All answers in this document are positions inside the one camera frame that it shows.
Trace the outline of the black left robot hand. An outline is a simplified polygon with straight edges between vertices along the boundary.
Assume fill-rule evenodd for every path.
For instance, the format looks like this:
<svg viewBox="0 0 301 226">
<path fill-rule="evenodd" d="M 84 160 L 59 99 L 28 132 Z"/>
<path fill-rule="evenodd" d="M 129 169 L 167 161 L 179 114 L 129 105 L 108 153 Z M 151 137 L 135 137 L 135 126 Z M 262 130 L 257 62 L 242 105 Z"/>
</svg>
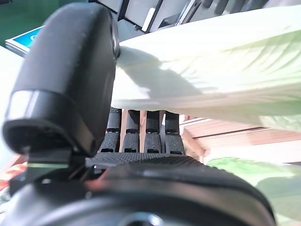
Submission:
<svg viewBox="0 0 301 226">
<path fill-rule="evenodd" d="M 133 111 L 119 152 L 111 107 L 117 25 L 108 9 L 70 3 L 45 22 L 11 91 L 2 126 L 27 169 L 9 182 L 3 226 L 274 226 L 266 197 L 184 152 L 167 113 L 165 150 L 139 152 Z"/>
</svg>

